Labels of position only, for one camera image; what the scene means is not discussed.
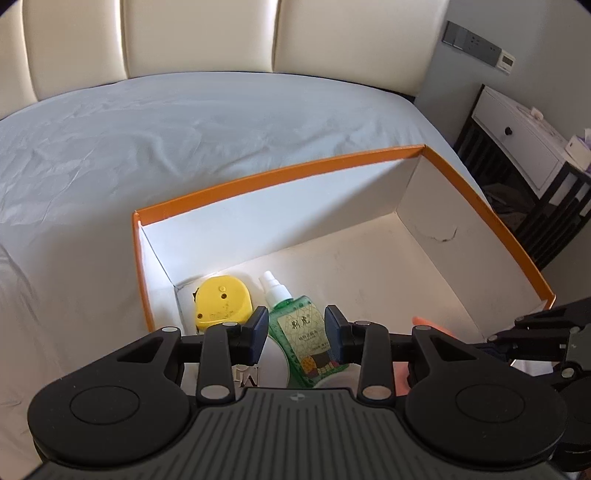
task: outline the bottle label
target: bottle label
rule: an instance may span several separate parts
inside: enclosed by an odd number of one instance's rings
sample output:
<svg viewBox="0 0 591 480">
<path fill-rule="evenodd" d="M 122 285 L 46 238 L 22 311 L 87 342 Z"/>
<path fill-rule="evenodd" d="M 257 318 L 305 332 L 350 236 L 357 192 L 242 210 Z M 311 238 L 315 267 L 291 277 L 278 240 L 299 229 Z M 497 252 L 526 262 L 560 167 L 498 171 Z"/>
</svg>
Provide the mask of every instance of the bottle label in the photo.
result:
<svg viewBox="0 0 591 480">
<path fill-rule="evenodd" d="M 305 304 L 282 315 L 277 323 L 307 377 L 318 377 L 338 366 L 330 360 L 324 320 L 314 304 Z"/>
</svg>

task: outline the white drawer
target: white drawer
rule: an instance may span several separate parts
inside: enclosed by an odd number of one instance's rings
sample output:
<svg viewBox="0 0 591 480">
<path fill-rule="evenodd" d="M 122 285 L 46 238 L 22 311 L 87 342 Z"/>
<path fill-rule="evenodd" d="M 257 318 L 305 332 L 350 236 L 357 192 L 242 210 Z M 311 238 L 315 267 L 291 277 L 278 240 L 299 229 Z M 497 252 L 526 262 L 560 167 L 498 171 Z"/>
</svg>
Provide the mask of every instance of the white drawer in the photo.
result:
<svg viewBox="0 0 591 480">
<path fill-rule="evenodd" d="M 472 116 L 492 134 L 493 140 L 505 147 L 531 183 L 542 188 L 559 160 L 524 121 L 486 90 Z M 510 135 L 505 133 L 507 128 L 511 129 Z"/>
</svg>

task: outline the white bed sheet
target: white bed sheet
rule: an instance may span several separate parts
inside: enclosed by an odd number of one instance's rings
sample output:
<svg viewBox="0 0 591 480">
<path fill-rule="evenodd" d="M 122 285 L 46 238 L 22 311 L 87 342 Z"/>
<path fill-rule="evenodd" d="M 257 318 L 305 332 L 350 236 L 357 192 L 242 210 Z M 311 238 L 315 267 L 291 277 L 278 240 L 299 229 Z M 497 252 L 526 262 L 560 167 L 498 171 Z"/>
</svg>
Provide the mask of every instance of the white bed sheet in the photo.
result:
<svg viewBox="0 0 591 480">
<path fill-rule="evenodd" d="M 409 102 L 333 80 L 180 73 L 35 104 L 0 122 L 0 477 L 39 462 L 46 383 L 146 334 L 131 213 L 237 177 L 426 143 L 481 194 Z"/>
</svg>

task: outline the black metal frame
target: black metal frame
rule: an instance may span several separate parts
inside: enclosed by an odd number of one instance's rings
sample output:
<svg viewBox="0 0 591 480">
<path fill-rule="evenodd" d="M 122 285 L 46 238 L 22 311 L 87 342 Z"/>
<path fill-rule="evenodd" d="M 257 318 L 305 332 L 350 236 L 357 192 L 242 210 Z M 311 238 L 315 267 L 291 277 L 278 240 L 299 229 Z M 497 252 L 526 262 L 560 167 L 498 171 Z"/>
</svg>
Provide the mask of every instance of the black metal frame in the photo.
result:
<svg viewBox="0 0 591 480">
<path fill-rule="evenodd" d="M 484 85 L 480 88 L 454 150 L 480 187 L 490 183 L 505 183 L 512 174 L 518 179 L 521 191 L 527 194 L 535 205 L 514 235 L 536 266 L 542 270 L 591 218 L 591 210 L 586 215 L 581 215 L 583 209 L 591 202 L 591 188 L 581 200 L 577 198 L 581 188 L 585 185 L 591 187 L 591 177 L 565 162 L 539 199 L 513 162 L 472 118 L 483 90 Z M 571 174 L 576 177 L 576 181 L 554 208 L 550 200 Z"/>
</svg>

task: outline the bed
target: bed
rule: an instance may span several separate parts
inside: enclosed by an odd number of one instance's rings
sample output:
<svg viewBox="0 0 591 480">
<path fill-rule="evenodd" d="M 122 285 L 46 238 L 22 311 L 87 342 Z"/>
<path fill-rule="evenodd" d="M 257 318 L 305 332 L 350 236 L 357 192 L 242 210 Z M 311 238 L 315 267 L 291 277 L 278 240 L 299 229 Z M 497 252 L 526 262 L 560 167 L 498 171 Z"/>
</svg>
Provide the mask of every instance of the bed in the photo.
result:
<svg viewBox="0 0 591 480">
<path fill-rule="evenodd" d="M 144 335 L 130 215 L 296 163 L 427 144 L 447 0 L 25 0 L 0 18 L 0 477 L 46 383 Z"/>
</svg>

